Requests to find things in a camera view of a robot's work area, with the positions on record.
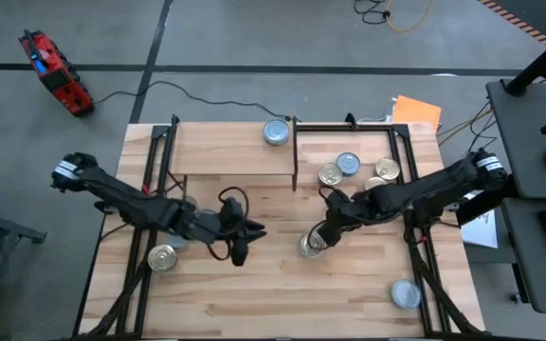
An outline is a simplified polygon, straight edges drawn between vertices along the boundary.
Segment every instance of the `red power tool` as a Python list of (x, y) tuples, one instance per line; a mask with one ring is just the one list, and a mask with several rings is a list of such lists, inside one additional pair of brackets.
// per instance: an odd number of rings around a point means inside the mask
[(80, 81), (77, 70), (56, 44), (42, 31), (29, 32), (18, 38), (39, 80), (74, 116), (94, 110), (92, 97)]

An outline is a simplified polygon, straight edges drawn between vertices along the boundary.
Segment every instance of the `white paper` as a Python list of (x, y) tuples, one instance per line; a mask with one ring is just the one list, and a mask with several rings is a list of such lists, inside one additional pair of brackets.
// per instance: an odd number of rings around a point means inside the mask
[[(466, 195), (465, 197), (471, 199), (473, 195)], [(475, 220), (461, 226), (461, 235), (463, 242), (499, 248), (494, 210), (488, 211)]]

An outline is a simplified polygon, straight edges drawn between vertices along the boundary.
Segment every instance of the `orange paper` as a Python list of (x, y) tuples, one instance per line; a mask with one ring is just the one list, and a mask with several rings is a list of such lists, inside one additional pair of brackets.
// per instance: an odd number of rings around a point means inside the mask
[(405, 96), (397, 99), (393, 112), (393, 122), (431, 122), (436, 134), (441, 118), (442, 108)]

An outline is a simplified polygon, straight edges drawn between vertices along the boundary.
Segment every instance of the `black floor stripe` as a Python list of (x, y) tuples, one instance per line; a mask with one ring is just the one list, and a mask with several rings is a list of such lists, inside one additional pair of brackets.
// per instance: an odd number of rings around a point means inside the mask
[[(144, 71), (142, 64), (73, 64), (78, 71)], [(32, 70), (29, 63), (0, 63), (0, 70)]]
[(347, 67), (347, 66), (249, 66), (249, 65), (156, 65), (154, 72), (195, 74), (327, 74), (327, 75), (411, 75), (430, 76), (516, 76), (521, 69)]
[[(170, 14), (172, 2), (173, 0), (165, 0), (163, 3), (163, 8), (161, 9), (161, 13), (159, 14), (159, 21), (157, 22), (157, 28), (155, 29), (155, 36), (153, 37), (151, 49), (149, 50), (149, 56), (147, 57), (147, 64), (145, 66), (144, 73), (142, 74), (140, 85), (138, 86), (138, 94), (144, 92), (149, 86), (149, 82), (151, 81), (151, 76), (153, 75), (153, 71), (155, 70), (155, 61), (157, 60), (157, 54), (159, 53), (159, 48), (161, 47), (163, 33), (166, 30), (166, 21), (168, 20), (168, 14)], [(142, 114), (142, 107), (144, 106), (145, 98), (146, 93), (136, 97), (136, 99), (134, 100), (132, 114), (130, 115), (131, 124), (138, 123), (140, 121), (140, 115)]]
[(546, 35), (546, 0), (494, 0), (494, 2)]

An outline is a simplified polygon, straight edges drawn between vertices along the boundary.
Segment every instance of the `concrete floor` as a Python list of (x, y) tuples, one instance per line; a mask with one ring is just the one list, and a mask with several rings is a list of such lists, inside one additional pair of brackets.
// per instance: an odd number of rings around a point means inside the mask
[[(417, 20), (425, 1), (396, 1), (397, 25)], [(78, 0), (52, 4), (25, 0), (0, 5), (0, 63), (25, 63), (16, 38), (39, 28), (73, 63), (145, 63), (163, 0)], [(367, 26), (350, 0), (176, 0), (157, 64), (326, 65), (376, 67), (522, 68), (544, 46), (475, 0), (438, 0), (416, 31), (398, 35)], [(82, 72), (94, 99), (135, 92), (142, 73)], [(498, 77), (263, 75), (155, 73), (192, 94), (217, 100), (258, 101), (307, 121), (380, 117), (391, 97), (405, 95), (443, 107), (445, 127), (471, 119), (486, 102), (484, 86)], [(0, 293), (0, 335), (14, 340), (68, 336), (75, 323), (102, 216), (89, 194), (49, 187), (65, 153), (94, 154), (114, 172), (134, 99), (118, 96), (97, 112), (69, 115), (28, 71), (0, 71), (0, 216), (48, 232), (40, 246), (21, 242)], [(157, 86), (140, 122), (265, 120), (256, 108), (209, 106)], [(498, 136), (494, 129), (490, 135)], [(472, 139), (458, 134), (442, 146), (446, 164)], [(489, 150), (507, 165), (501, 141)], [(488, 330), (546, 338), (546, 315), (511, 306), (510, 267), (474, 265)]]

